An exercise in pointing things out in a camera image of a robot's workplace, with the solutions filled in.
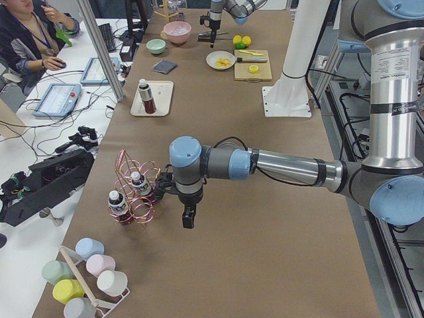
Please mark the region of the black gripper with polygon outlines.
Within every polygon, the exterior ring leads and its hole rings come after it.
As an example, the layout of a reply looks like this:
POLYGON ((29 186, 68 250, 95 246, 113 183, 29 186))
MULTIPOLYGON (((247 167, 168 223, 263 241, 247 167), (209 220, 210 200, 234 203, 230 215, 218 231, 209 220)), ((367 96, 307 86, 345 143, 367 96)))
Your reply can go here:
POLYGON ((209 20, 209 28, 211 29, 212 32, 217 32, 220 29, 220 27, 221 27, 221 19, 209 20))
POLYGON ((203 181, 197 180, 192 184, 175 181, 177 196, 186 209, 195 212, 197 204, 203 199, 203 181))

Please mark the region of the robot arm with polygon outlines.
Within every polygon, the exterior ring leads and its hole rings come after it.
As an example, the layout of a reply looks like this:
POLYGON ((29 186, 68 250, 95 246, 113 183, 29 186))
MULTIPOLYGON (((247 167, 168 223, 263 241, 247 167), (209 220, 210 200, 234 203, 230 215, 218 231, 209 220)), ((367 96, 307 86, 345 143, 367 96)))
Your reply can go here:
POLYGON ((257 148, 205 146, 191 136, 170 145, 171 193, 193 228, 207 178, 244 180, 255 172, 285 184, 325 187, 397 226, 423 218, 423 163, 415 156, 422 1, 343 1, 342 52, 370 51, 370 148, 361 162, 290 156, 257 148))
POLYGON ((223 11, 227 12, 237 25, 243 25, 249 15, 257 9, 263 7, 267 0, 246 0, 242 4, 238 4, 235 0, 212 0, 209 12, 209 28, 216 32, 221 27, 223 11))

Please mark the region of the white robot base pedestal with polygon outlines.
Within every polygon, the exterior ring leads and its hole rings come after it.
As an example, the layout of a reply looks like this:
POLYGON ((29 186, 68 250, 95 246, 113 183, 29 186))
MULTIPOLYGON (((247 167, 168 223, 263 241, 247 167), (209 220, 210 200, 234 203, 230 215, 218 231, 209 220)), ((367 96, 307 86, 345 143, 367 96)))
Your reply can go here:
POLYGON ((330 0, 298 3, 281 77, 273 86, 262 88, 266 117, 311 116, 307 71, 330 3, 330 0))

